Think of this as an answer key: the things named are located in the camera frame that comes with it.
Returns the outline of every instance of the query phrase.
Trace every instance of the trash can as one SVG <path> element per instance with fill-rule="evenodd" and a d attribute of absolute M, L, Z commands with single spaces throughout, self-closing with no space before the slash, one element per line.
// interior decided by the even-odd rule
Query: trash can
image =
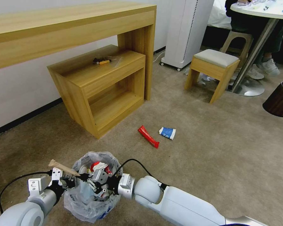
<path fill-rule="evenodd" d="M 120 166 L 118 160 L 110 152 L 88 152 L 76 161 L 72 168 L 79 171 L 83 165 L 90 167 L 97 161 L 107 163 L 112 173 L 115 173 Z M 81 221 L 95 223 L 104 218 L 120 200 L 120 195 L 115 194 L 111 194 L 104 201 L 95 200 L 93 197 L 86 199 L 82 193 L 80 180 L 76 180 L 75 184 L 75 188 L 67 189 L 64 194 L 64 207 Z"/>
<path fill-rule="evenodd" d="M 281 82 L 262 106 L 268 113 L 283 117 L 283 82 Z"/>

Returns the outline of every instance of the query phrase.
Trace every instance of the power cord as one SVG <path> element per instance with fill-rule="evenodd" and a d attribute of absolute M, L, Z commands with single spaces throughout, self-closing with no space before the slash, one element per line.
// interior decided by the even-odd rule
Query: power cord
<path fill-rule="evenodd" d="M 163 53 L 165 53 L 165 51 L 162 52 L 161 54 L 159 54 L 158 57 L 153 61 L 153 63 L 154 63 L 155 61 L 157 61 L 157 59 L 158 59 Z"/>
<path fill-rule="evenodd" d="M 6 189 L 9 185 L 11 185 L 11 184 L 14 183 L 15 181 L 17 181 L 17 180 L 19 180 L 19 179 L 21 179 L 21 178 L 23 178 L 23 177 L 27 177 L 27 176 L 31 176 L 31 175 L 36 175 L 36 174 L 48 174 L 49 176 L 51 176 L 52 173 L 53 173 L 53 171 L 52 171 L 52 170 L 49 170 L 49 171 L 47 171 L 47 172 L 41 171 L 41 172 L 34 172 L 34 173 L 24 174 L 24 175 L 22 175 L 22 176 L 19 176 L 19 177 L 13 179 L 11 182 L 9 182 L 9 183 L 2 189 L 2 191 L 0 192 L 0 212 L 1 212 L 1 214 L 4 212 L 4 211 L 3 211 L 3 208 L 2 208 L 2 204 L 1 204 L 1 196 L 2 196 L 3 192 L 5 191 L 5 189 Z"/>
<path fill-rule="evenodd" d="M 142 168 L 144 168 L 144 170 L 149 174 L 149 176 L 153 177 L 152 174 L 144 167 L 144 165 L 143 165 L 140 161 L 138 161 L 137 159 L 127 159 L 119 168 L 117 168 L 117 170 L 116 170 L 115 173 L 111 176 L 111 178 L 112 178 L 112 177 L 115 177 L 116 174 L 120 171 L 120 169 L 121 169 L 127 162 L 129 162 L 129 161 L 135 161 L 135 162 L 137 162 L 138 164 L 140 164 L 140 165 L 142 166 Z"/>

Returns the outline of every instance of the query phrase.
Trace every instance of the sneaker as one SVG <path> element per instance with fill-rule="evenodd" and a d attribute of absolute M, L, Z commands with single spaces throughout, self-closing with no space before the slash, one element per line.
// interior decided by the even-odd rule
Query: sneaker
<path fill-rule="evenodd" d="M 264 75 L 261 73 L 260 68 L 258 68 L 256 64 L 253 64 L 251 66 L 251 68 L 247 72 L 247 75 L 252 79 L 256 79 L 256 80 L 264 78 Z"/>
<path fill-rule="evenodd" d="M 280 71 L 276 64 L 274 63 L 273 59 L 270 59 L 266 62 L 262 62 L 258 65 L 260 69 L 262 69 L 266 74 L 271 76 L 277 76 L 280 74 Z"/>

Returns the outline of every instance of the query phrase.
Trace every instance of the round table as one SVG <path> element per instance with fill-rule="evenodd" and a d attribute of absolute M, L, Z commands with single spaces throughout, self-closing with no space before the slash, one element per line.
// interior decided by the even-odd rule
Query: round table
<path fill-rule="evenodd" d="M 232 4 L 231 10 L 252 16 L 268 17 L 269 20 L 262 31 L 253 50 L 249 54 L 245 64 L 241 68 L 234 84 L 232 92 L 243 96 L 258 96 L 264 92 L 263 85 L 249 77 L 245 77 L 249 68 L 253 65 L 256 57 L 261 51 L 266 40 L 270 36 L 279 19 L 283 19 L 283 0 L 268 1 L 259 4 L 240 6 L 238 3 Z"/>

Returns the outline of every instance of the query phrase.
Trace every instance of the wooden nightstand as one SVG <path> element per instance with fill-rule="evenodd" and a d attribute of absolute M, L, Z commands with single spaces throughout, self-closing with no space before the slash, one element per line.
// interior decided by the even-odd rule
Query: wooden nightstand
<path fill-rule="evenodd" d="M 97 65 L 94 58 L 109 57 Z M 100 138 L 144 102 L 145 55 L 109 45 L 48 66 L 69 115 Z"/>

